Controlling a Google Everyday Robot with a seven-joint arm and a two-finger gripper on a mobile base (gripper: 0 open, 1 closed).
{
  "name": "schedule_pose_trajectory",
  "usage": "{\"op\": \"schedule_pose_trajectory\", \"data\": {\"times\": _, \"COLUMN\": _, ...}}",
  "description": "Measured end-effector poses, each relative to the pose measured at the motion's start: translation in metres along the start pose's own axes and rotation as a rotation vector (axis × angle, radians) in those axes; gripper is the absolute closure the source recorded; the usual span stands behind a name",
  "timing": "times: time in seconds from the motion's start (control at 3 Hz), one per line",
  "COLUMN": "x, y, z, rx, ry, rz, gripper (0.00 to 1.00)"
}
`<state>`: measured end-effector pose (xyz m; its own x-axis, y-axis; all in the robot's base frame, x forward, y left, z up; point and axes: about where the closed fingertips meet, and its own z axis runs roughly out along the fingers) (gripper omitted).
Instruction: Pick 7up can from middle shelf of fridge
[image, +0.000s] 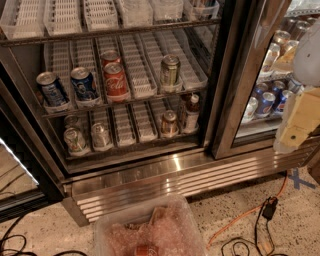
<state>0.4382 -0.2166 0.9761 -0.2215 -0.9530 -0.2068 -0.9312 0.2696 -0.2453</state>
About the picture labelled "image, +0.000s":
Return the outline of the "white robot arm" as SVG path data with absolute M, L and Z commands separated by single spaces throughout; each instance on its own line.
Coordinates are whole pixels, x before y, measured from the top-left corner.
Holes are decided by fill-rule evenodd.
M 320 125 L 320 19 L 302 36 L 293 59 L 293 77 L 305 86 L 287 100 L 273 149 L 297 150 Z

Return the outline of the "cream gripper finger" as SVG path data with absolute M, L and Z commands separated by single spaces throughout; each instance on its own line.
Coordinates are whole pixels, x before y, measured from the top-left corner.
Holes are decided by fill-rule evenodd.
M 297 150 L 320 125 L 320 88 L 306 87 L 287 100 L 273 149 L 280 154 Z

